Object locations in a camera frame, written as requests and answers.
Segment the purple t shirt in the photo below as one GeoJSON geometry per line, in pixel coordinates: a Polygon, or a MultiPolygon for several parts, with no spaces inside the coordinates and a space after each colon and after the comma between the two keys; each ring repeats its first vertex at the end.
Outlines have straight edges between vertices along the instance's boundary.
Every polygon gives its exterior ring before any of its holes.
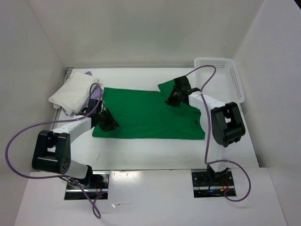
{"type": "Polygon", "coordinates": [[[89,99],[99,99],[102,96],[102,89],[93,85],[99,83],[99,79],[90,71],[79,73],[73,71],[70,78],[64,84],[66,98],[63,101],[63,112],[73,116],[88,106],[89,99]]]}

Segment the green t shirt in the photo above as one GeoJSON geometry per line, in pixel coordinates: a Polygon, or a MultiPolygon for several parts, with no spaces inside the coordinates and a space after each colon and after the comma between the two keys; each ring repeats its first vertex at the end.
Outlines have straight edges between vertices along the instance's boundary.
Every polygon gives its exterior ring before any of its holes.
{"type": "Polygon", "coordinates": [[[186,104],[172,107],[165,103],[173,86],[174,81],[159,84],[158,91],[105,87],[104,106],[110,110],[119,126],[107,132],[95,127],[92,136],[203,140],[205,132],[199,123],[199,109],[186,104]]]}

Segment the white t shirt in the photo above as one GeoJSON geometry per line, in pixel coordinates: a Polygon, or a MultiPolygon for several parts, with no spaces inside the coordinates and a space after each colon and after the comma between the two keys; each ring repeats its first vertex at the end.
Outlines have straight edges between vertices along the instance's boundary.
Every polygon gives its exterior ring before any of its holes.
{"type": "Polygon", "coordinates": [[[72,72],[64,85],[48,100],[55,109],[62,108],[66,115],[78,113],[89,97],[90,87],[95,88],[98,82],[99,79],[94,76],[72,72]]]}

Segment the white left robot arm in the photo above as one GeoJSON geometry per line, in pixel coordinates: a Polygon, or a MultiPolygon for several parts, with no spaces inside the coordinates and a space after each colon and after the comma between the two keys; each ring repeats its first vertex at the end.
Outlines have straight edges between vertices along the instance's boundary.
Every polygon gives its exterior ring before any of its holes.
{"type": "Polygon", "coordinates": [[[110,110],[104,108],[102,100],[90,99],[75,121],[38,134],[32,168],[72,177],[83,188],[91,187],[95,178],[92,167],[71,159],[71,143],[94,127],[108,132],[118,128],[119,124],[110,110]]]}

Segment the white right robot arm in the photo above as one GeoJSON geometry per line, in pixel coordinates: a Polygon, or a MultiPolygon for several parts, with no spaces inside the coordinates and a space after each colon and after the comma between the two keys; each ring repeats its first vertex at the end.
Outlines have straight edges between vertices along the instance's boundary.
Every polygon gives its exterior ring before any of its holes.
{"type": "Polygon", "coordinates": [[[208,154],[211,149],[225,151],[229,145],[237,143],[245,135],[246,129],[238,105],[235,102],[219,101],[204,94],[203,89],[192,88],[186,76],[174,79],[174,85],[165,103],[172,107],[184,103],[200,110],[199,122],[205,132],[206,141],[206,179],[211,185],[219,184],[229,168],[225,165],[221,168],[215,167],[216,163],[226,160],[209,161],[208,154]]]}

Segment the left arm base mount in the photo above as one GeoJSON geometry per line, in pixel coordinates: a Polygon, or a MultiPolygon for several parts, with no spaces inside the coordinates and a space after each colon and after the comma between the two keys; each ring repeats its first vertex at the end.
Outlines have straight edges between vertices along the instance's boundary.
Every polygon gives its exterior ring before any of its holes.
{"type": "MultiPolygon", "coordinates": [[[[100,196],[100,200],[107,200],[109,179],[109,171],[93,171],[92,182],[89,185],[81,186],[91,200],[94,200],[97,196],[100,196]]],[[[76,184],[67,182],[64,200],[86,200],[86,196],[76,184]]]]}

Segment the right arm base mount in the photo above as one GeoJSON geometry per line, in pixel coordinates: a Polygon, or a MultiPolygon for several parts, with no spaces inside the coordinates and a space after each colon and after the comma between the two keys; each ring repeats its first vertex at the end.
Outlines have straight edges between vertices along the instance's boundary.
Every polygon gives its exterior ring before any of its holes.
{"type": "Polygon", "coordinates": [[[197,169],[191,171],[191,177],[195,198],[223,197],[225,191],[229,197],[237,196],[230,170],[221,178],[210,179],[206,169],[197,169]]]}

